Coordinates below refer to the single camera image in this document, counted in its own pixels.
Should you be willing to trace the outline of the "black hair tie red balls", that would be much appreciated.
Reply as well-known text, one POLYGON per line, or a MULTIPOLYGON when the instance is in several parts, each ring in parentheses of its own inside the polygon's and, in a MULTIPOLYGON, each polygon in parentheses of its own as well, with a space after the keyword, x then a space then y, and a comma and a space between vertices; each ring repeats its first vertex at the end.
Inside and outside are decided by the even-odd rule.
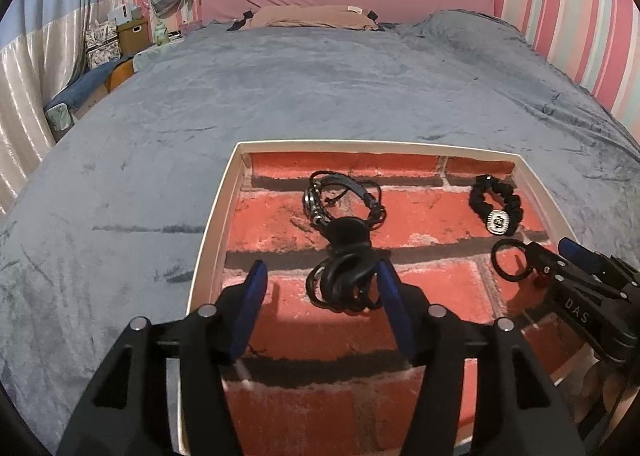
POLYGON ((499 239, 491 248, 491 267, 506 282, 541 286, 540 274, 526 258, 527 246, 527 242, 519 239, 499 239))

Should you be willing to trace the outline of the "blue folded cloth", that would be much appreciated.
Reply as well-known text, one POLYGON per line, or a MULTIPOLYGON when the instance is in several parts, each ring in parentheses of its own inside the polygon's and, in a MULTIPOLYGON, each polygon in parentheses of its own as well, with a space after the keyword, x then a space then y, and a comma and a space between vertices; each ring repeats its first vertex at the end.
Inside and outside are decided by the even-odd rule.
POLYGON ((114 72, 115 68, 124 64, 126 60, 130 60, 130 58, 131 55, 125 55, 87 70, 66 86, 58 95, 55 95, 49 103, 45 104, 43 110, 47 112, 59 104, 64 104, 71 112, 76 112, 99 86, 106 83, 107 78, 114 72))

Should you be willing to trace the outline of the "patterned fabric bag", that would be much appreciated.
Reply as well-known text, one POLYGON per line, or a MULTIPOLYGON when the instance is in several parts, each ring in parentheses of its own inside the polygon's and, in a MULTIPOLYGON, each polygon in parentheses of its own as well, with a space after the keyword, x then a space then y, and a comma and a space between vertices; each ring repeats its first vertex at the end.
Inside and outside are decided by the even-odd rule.
POLYGON ((86 60, 90 69, 122 57, 117 26, 112 20, 94 22, 85 33, 86 60))

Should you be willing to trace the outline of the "grey plush bed blanket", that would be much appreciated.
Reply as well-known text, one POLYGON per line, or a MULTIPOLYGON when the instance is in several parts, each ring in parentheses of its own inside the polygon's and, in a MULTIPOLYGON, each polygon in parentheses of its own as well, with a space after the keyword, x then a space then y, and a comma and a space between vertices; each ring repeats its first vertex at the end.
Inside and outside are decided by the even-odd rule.
POLYGON ((131 317, 184 311, 235 144, 451 144, 521 155, 586 246, 639 259, 639 146, 511 25, 210 25, 100 101, 1 222, 1 380, 49 450, 131 317))

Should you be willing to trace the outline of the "black scrunchie with flower charm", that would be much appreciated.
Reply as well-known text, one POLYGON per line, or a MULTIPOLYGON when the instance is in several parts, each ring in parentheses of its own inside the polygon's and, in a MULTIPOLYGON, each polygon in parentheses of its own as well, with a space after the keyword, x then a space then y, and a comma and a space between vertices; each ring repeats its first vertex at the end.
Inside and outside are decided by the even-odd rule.
POLYGON ((514 187, 491 174, 475 178, 469 206, 494 236, 513 236, 524 216, 521 197, 514 187))

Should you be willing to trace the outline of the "black hair claw clip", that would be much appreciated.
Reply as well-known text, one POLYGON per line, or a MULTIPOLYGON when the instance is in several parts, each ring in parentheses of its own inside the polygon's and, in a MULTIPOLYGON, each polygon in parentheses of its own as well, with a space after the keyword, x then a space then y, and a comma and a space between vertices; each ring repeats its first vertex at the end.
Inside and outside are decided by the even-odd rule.
POLYGON ((329 242, 329 255, 306 277, 309 301, 334 313, 378 310, 382 299, 372 299, 371 286, 376 267, 383 259, 389 259, 392 252, 374 248, 369 225, 354 216, 330 222, 322 235, 329 242))

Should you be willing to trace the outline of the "cream satin curtain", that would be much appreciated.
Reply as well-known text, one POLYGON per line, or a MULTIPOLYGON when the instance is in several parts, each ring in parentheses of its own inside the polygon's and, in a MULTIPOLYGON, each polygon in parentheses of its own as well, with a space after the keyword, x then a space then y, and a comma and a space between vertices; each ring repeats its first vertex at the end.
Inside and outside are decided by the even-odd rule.
POLYGON ((1 213, 54 145, 43 107, 78 75, 85 32, 123 0, 93 2, 43 23, 14 3, 1 21, 1 213))

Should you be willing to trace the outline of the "beige jewelry tray brick lining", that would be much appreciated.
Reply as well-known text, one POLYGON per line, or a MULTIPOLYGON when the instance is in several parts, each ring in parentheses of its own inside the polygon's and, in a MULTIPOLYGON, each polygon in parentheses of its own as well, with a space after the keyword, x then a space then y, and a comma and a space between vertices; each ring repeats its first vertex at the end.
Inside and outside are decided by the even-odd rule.
POLYGON ((515 236, 573 230, 533 168, 496 150, 403 142, 234 146, 189 297, 250 293, 224 372, 221 418, 239 455, 581 455, 559 383, 586 346, 509 285, 524 256, 472 210, 479 174, 510 186, 515 236))

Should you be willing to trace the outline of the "brown storage box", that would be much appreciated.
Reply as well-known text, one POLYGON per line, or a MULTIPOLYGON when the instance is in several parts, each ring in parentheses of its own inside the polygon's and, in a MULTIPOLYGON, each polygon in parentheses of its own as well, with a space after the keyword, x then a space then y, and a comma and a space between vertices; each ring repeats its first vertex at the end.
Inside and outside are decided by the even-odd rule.
POLYGON ((144 17, 118 25, 116 30, 124 55, 136 55, 151 46, 149 22, 144 17))

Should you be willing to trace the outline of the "tan pillow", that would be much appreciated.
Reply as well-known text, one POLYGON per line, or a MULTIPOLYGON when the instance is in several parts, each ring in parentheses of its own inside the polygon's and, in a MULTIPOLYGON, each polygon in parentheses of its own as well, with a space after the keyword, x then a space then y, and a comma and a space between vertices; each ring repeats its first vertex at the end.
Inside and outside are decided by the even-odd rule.
POLYGON ((228 31, 256 28, 330 28, 378 31, 378 14, 353 5, 271 5, 246 11, 228 31))

